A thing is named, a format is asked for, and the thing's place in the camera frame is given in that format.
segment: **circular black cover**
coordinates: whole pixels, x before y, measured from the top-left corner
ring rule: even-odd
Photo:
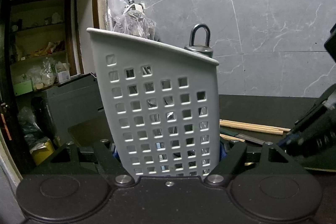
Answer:
[[[232,182],[234,200],[250,213],[269,220],[304,218],[317,210],[322,190],[311,175],[238,175]]]
[[[44,220],[68,220],[95,209],[110,191],[100,175],[27,175],[16,197],[29,215]]]

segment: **green box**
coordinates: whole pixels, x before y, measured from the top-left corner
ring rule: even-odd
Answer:
[[[29,81],[24,81],[19,84],[15,84],[13,85],[13,89],[14,89],[15,96],[19,96],[21,94],[31,92],[33,91],[32,81],[29,80]]]

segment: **knife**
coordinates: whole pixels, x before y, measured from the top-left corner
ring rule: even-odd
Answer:
[[[224,128],[221,128],[221,127],[219,127],[219,131],[220,131],[221,134],[228,135],[228,136],[231,136],[231,137],[240,138],[240,139],[243,139],[243,140],[246,140],[246,141],[249,141],[249,142],[252,142],[252,143],[260,144],[260,145],[263,145],[263,143],[265,142],[263,140],[253,138],[253,137],[250,137],[250,136],[245,135],[245,134],[232,132],[230,130],[227,130],[227,129],[224,129]]]

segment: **door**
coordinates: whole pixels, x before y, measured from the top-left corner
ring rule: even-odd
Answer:
[[[10,0],[0,0],[0,129],[18,170],[28,174],[35,164],[17,120],[9,63],[10,13]]]

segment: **metal lock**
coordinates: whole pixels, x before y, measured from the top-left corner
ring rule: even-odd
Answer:
[[[207,35],[206,35],[206,39],[205,39],[205,46],[194,45],[195,34],[196,34],[196,31],[199,28],[204,28],[205,31],[206,31]],[[204,55],[212,58],[213,49],[209,47],[209,44],[210,44],[210,29],[207,25],[202,23],[202,24],[196,24],[194,26],[194,28],[191,30],[189,45],[184,46],[184,48],[188,51],[201,53],[201,54],[204,54]]]

